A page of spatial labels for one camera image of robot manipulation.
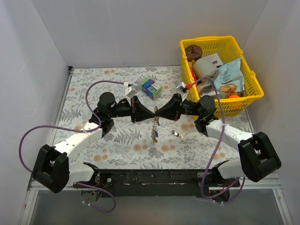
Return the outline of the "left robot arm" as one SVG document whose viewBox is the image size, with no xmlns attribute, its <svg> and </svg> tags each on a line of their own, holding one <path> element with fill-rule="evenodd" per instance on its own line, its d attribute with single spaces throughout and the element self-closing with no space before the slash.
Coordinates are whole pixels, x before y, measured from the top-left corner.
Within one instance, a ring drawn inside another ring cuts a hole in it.
<svg viewBox="0 0 300 225">
<path fill-rule="evenodd" d="M 90 144 L 103 138 L 114 126 L 114 118 L 127 116 L 135 123 L 153 118 L 154 113 L 143 106 L 137 96 L 116 102 L 112 93 L 101 94 L 92 117 L 79 133 L 53 146 L 46 144 L 40 148 L 33 179 L 54 193 L 69 183 L 83 182 L 91 188 L 99 186 L 100 170 L 95 165 L 71 166 L 70 162 Z"/>
</svg>

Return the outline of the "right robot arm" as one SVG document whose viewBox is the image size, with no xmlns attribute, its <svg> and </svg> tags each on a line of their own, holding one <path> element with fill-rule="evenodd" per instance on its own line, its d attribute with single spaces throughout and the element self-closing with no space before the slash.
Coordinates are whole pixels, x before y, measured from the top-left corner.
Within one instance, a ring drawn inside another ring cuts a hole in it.
<svg viewBox="0 0 300 225">
<path fill-rule="evenodd" d="M 192 102 L 182 100 L 180 94 L 175 94 L 155 115 L 174 121 L 183 114 L 197 116 L 194 123 L 198 132 L 211 138 L 221 138 L 223 143 L 238 151 L 239 159 L 221 162 L 205 176 L 217 186 L 223 186 L 229 179 L 237 177 L 259 182 L 282 166 L 265 133 L 252 134 L 231 127 L 214 116 L 215 110 L 215 100 L 211 96 L 205 95 L 199 101 Z"/>
</svg>

